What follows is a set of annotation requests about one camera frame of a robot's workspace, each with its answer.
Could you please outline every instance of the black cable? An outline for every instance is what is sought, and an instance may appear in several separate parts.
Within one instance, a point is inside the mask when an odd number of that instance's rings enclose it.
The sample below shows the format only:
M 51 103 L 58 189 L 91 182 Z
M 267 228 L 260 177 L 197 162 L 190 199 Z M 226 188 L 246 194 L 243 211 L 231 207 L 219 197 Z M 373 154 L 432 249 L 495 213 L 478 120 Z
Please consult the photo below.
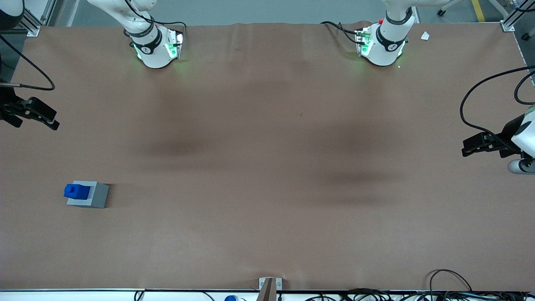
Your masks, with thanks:
M 450 269 L 438 269 L 433 273 L 433 275 L 431 275 L 431 278 L 429 278 L 429 293 L 433 293 L 433 278 L 440 272 L 448 272 L 448 273 L 457 275 L 459 278 L 461 278 L 464 281 L 464 283 L 466 283 L 466 285 L 468 286 L 468 289 L 470 291 L 473 291 L 472 286 L 468 283 L 468 281 L 456 271 L 450 270 Z
M 207 292 L 205 291 L 202 291 L 201 293 L 207 295 L 210 299 L 212 299 L 212 301 L 216 301 L 212 296 L 210 296 Z
M 355 44 L 359 44 L 359 45 L 364 45 L 365 43 L 364 42 L 358 42 L 358 41 L 355 41 L 353 40 L 349 35 L 348 33 L 351 33 L 351 34 L 355 34 L 355 32 L 352 32 L 348 29 L 345 29 L 343 26 L 342 26 L 342 23 L 339 22 L 338 25 L 336 25 L 335 23 L 333 22 L 330 22 L 330 21 L 323 21 L 321 24 L 326 24 L 326 25 L 332 25 L 334 27 L 336 27 L 338 30 L 341 30 L 343 32 L 343 34 L 353 43 Z
M 135 13 L 138 17 L 140 18 L 143 18 L 143 20 L 149 22 L 149 23 L 156 23 L 156 24 L 160 24 L 160 25 L 166 25 L 166 24 L 182 24 L 184 25 L 184 30 L 186 30 L 186 23 L 184 22 L 180 22 L 180 21 L 177 21 L 177 22 L 160 22 L 160 21 L 154 21 L 154 20 L 151 20 L 151 19 L 147 19 L 145 18 L 144 16 L 140 15 L 133 7 L 132 5 L 130 4 L 129 0 L 125 0 L 126 2 L 126 5 L 128 5 L 128 7 L 130 7 L 130 10 L 132 10 L 133 13 Z
M 322 298 L 322 299 L 325 298 L 325 299 L 330 300 L 330 301 L 338 301 L 338 300 L 336 300 L 336 299 L 334 299 L 334 298 L 332 298 L 332 297 L 329 297 L 329 296 L 323 296 L 323 295 L 319 295 L 318 297 L 308 298 L 308 299 L 306 299 L 305 301 L 315 301 L 316 298 Z
M 321 22 L 320 24 L 328 24 L 328 25 L 332 25 L 332 26 L 338 28 L 338 29 L 341 30 L 341 31 L 345 31 L 345 32 L 347 32 L 347 33 L 355 34 L 355 32 L 352 32 L 352 31 L 350 31 L 350 30 L 348 30 L 348 29 L 344 29 L 343 27 L 339 27 L 338 24 L 335 24 L 335 23 L 333 23 L 333 22 L 331 22 L 331 21 L 323 21 L 323 22 Z
M 523 9 L 515 9 L 516 11 L 519 11 L 519 12 L 534 12 L 535 9 L 528 9 L 528 10 L 523 10 Z
M 525 102 L 525 101 L 521 101 L 520 98 L 518 98 L 518 90 L 524 84 L 524 82 L 534 74 L 535 74 L 535 71 L 528 73 L 528 75 L 526 75 L 523 79 L 521 79 L 520 82 L 518 83 L 518 85 L 516 85 L 516 88 L 515 88 L 515 100 L 516 100 L 516 102 L 518 102 L 520 104 L 526 104 L 528 106 L 531 106 L 532 104 L 535 104 L 535 102 Z
M 463 101 L 461 101 L 461 106 L 459 107 L 459 112 L 460 112 L 461 120 L 463 121 L 463 123 L 466 124 L 466 125 L 469 126 L 469 127 L 474 128 L 474 129 L 478 129 L 478 130 L 480 130 L 480 131 L 486 132 L 487 134 L 491 135 L 494 139 L 496 139 L 497 141 L 499 141 L 500 143 L 502 143 L 503 145 L 505 145 L 507 148 L 509 148 L 511 151 L 515 151 L 514 148 L 512 148 L 511 146 L 509 146 L 507 143 L 505 143 L 505 141 L 503 141 L 500 137 L 498 137 L 496 134 L 494 134 L 494 133 L 491 132 L 490 130 L 488 130 L 488 129 L 484 128 L 484 127 L 481 127 L 481 126 L 478 126 L 478 125 L 469 123 L 469 122 L 464 118 L 464 112 L 463 112 L 464 103 L 465 103 L 466 100 L 468 99 L 468 96 L 470 96 L 470 94 L 471 94 L 477 87 L 479 87 L 481 84 L 483 84 L 483 83 L 485 83 L 485 82 L 487 82 L 487 81 L 489 81 L 489 80 L 491 80 L 491 79 L 500 77 L 500 76 L 504 76 L 504 75 L 511 74 L 511 73 L 515 73 L 515 72 L 522 71 L 522 70 L 533 69 L 533 68 L 535 68 L 535 65 L 527 66 L 527 67 L 522 67 L 522 68 L 516 68 L 516 69 L 512 69 L 512 70 L 508 70 L 508 71 L 504 71 L 504 72 L 495 74 L 495 75 L 493 75 L 493 76 L 489 76 L 489 77 L 485 78 L 484 80 L 481 80 L 480 82 L 478 82 L 477 84 L 475 84 L 475 85 L 474 85 L 472 88 L 470 88 L 470 90 L 466 93 L 466 95 L 465 95 L 464 98 L 463 98 Z
M 11 70 L 15 70 L 15 68 L 13 68 L 13 67 L 11 67 L 11 66 L 7 65 L 7 64 L 6 64 L 6 63 L 4 63 L 4 62 L 2 62 L 2 65 L 4 65 L 4 66 L 8 67 L 8 68 L 9 68 L 9 69 L 11 69 Z
M 30 61 L 29 58 L 27 58 L 24 54 L 22 54 L 17 48 L 15 48 L 10 42 L 8 42 L 2 35 L 0 35 L 0 40 L 4 41 L 4 43 L 6 43 L 9 46 L 9 48 L 13 49 L 13 51 L 15 51 L 20 57 L 22 57 L 25 61 L 27 61 L 30 65 L 32 65 L 33 68 L 36 68 L 37 71 L 39 71 L 48 80 L 51 86 L 50 88 L 44 88 L 44 87 L 36 87 L 36 86 L 30 86 L 30 85 L 25 85 L 25 84 L 19 84 L 21 88 L 44 90 L 44 91 L 52 91 L 56 88 L 56 85 L 54 85 L 54 82 L 50 79 L 50 77 L 48 77 L 48 75 L 43 70 L 41 70 L 41 68 L 39 68 L 36 64 Z
M 134 301 L 140 301 L 141 298 L 143 298 L 143 295 L 145 295 L 145 291 L 136 291 L 135 294 L 134 294 Z

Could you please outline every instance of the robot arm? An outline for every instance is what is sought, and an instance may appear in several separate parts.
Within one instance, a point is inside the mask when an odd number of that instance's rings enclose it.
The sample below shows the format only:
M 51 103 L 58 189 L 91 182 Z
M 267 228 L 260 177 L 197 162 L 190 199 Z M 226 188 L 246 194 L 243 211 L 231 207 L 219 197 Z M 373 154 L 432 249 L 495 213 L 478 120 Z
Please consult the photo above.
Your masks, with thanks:
M 87 1 L 121 23 L 134 42 L 137 57 L 147 67 L 162 68 L 179 57 L 183 34 L 157 25 L 147 13 L 154 8 L 156 0 Z
M 0 2 L 0 30 L 15 28 L 24 14 L 23 0 L 10 0 Z M 14 87 L 0 78 L 0 120 L 6 121 L 14 127 L 22 125 L 22 118 L 39 121 L 53 130 L 57 130 L 59 122 L 55 120 L 56 111 L 36 97 L 28 100 L 22 99 L 15 94 Z
M 407 33 L 414 24 L 412 6 L 444 5 L 449 0 L 383 0 L 386 18 L 356 32 L 357 52 L 378 66 L 388 66 L 401 55 Z
M 23 0 L 2 1 L 0 3 L 0 31 L 15 28 L 24 14 Z
M 520 155 L 520 159 L 509 162 L 507 169 L 512 174 L 535 175 L 535 106 L 508 122 L 496 136 L 500 140 L 481 132 L 464 140 L 463 157 L 495 151 L 500 153 L 501 158 Z

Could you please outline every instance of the metal bracket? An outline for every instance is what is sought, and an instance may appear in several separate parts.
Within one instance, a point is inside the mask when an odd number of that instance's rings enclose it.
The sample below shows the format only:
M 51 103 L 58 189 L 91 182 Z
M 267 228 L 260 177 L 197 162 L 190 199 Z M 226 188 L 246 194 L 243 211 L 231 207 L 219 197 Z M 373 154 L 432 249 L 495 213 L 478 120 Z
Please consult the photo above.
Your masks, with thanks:
M 277 288 L 277 290 L 281 290 L 282 289 L 282 278 L 262 277 L 262 278 L 258 278 L 258 289 L 259 290 L 262 289 L 262 286 L 264 285 L 264 282 L 268 278 L 273 278 L 275 280 L 275 284 L 276 284 L 275 287 Z
M 28 34 L 26 35 L 28 37 L 38 36 L 42 25 L 41 22 L 26 8 L 24 8 L 20 24 L 28 31 Z
M 260 292 L 256 301 L 276 301 L 277 290 L 282 289 L 282 278 L 264 277 L 258 279 Z
M 502 27 L 503 32 L 513 32 L 515 31 L 515 26 L 506 26 L 503 20 L 500 21 L 500 26 Z

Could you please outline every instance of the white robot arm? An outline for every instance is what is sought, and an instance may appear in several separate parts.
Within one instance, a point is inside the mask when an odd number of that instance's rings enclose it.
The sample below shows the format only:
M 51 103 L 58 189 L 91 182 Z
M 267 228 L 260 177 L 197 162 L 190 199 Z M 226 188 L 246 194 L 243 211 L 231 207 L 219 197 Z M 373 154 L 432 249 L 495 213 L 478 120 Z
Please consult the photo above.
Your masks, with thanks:
M 414 24 L 412 6 L 444 5 L 449 0 L 383 0 L 386 18 L 356 32 L 357 52 L 378 66 L 388 66 L 401 55 L 407 33 Z
M 138 58 L 147 67 L 162 68 L 179 57 L 183 33 L 156 24 L 147 13 L 154 8 L 157 0 L 87 1 L 121 23 L 134 42 Z

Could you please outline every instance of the black band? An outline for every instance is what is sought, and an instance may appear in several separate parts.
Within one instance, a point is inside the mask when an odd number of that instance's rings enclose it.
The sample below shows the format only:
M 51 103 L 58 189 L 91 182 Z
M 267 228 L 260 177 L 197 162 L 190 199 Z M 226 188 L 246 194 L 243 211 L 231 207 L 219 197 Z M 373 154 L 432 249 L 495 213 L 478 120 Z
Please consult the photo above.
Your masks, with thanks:
M 134 45 L 142 53 L 152 54 L 154 52 L 154 49 L 156 49 L 156 47 L 158 47 L 158 45 L 160 45 L 161 42 L 162 42 L 162 32 L 158 29 L 158 35 L 152 42 L 145 44 L 145 45 L 134 43 Z
M 403 25 L 405 23 L 407 23 L 407 21 L 410 19 L 410 17 L 412 17 L 412 8 L 408 8 L 406 10 L 406 15 L 405 15 L 405 19 L 401 20 L 401 21 L 396 21 L 396 20 L 392 20 L 391 18 L 388 17 L 388 13 L 385 14 L 386 16 L 386 20 L 388 21 L 388 23 L 390 24 L 394 24 L 394 25 Z
M 394 42 L 394 41 L 386 39 L 381 34 L 381 25 L 379 25 L 379 27 L 377 27 L 377 31 L 375 32 L 375 35 L 377 36 L 377 41 L 381 45 L 383 45 L 385 47 L 385 50 L 388 51 L 388 52 L 396 51 L 401 46 L 401 44 L 403 44 L 403 42 L 405 41 L 405 38 L 406 38 L 406 37 L 404 37 L 403 40 L 397 41 L 397 42 Z
M 130 37 L 144 37 L 146 35 L 148 35 L 152 29 L 154 28 L 154 18 L 151 16 L 150 17 L 152 19 L 152 22 L 150 23 L 150 26 L 149 28 L 145 29 L 144 31 L 140 32 L 140 33 L 131 33 L 131 32 L 128 32 L 128 35 L 130 35 Z

